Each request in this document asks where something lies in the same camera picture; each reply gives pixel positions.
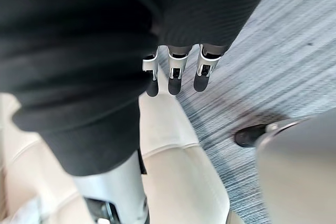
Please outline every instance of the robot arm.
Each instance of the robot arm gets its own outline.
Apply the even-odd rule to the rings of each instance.
[[[203,37],[197,27],[204,10],[187,26],[198,32],[187,30],[190,39],[184,40],[175,35],[180,28],[161,36],[161,25],[174,27],[160,20],[161,15],[174,16],[172,0],[0,0],[6,6],[0,13],[0,91],[21,103],[14,122],[42,136],[74,177],[95,221],[149,222],[138,96],[148,83],[151,96],[158,92],[158,63],[156,56],[146,58],[148,64],[142,60],[158,44],[171,45],[169,90],[177,94],[188,52],[202,44],[194,86],[204,90],[260,0],[215,1],[223,3],[225,12],[220,8],[204,20],[209,25],[201,27],[210,27],[211,33]],[[225,28],[216,26],[217,18]],[[218,27],[220,33],[213,32]],[[218,34],[224,39],[218,40]],[[173,47],[181,41],[186,45]]]

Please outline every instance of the floor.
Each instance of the floor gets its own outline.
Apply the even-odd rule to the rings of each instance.
[[[254,149],[238,129],[336,107],[336,0],[262,0],[203,93],[193,89],[194,46],[177,96],[246,224],[270,223]],[[160,63],[167,71],[166,48]]]

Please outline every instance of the black fabric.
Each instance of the black fabric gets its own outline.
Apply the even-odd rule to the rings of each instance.
[[[139,149],[142,58],[157,45],[230,45],[260,0],[0,0],[0,90],[75,176]]]

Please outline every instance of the seat seam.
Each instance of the seat seam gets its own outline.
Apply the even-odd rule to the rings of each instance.
[[[193,144],[187,144],[187,145],[178,145],[178,144],[168,144],[168,145],[164,145],[164,146],[161,146],[159,148],[156,148],[150,152],[147,152],[146,154],[142,155],[142,158],[145,160],[153,155],[156,155],[158,153],[161,153],[161,152],[164,152],[164,151],[167,151],[167,150],[170,150],[170,149],[175,149],[175,148],[178,148],[178,149],[181,149],[181,150],[184,150],[186,148],[190,148],[190,147],[193,147],[193,146],[199,146],[198,143],[193,143]]]
[[[6,167],[10,167],[10,166],[11,166],[16,160],[18,160],[18,158],[19,158],[20,156],[22,156],[27,150],[33,148],[33,147],[34,147],[35,145],[37,145],[37,144],[42,144],[42,142],[39,141],[39,140],[35,140],[35,141],[33,141],[33,142],[27,144],[25,147],[23,147],[20,151],[18,151],[18,152],[14,155],[14,157],[12,158],[12,160],[10,160],[10,161],[8,162],[8,164],[6,165]]]

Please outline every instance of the black sleeve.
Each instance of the black sleeve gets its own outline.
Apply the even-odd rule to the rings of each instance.
[[[69,174],[109,171],[139,148],[150,25],[136,0],[0,0],[0,91]]]

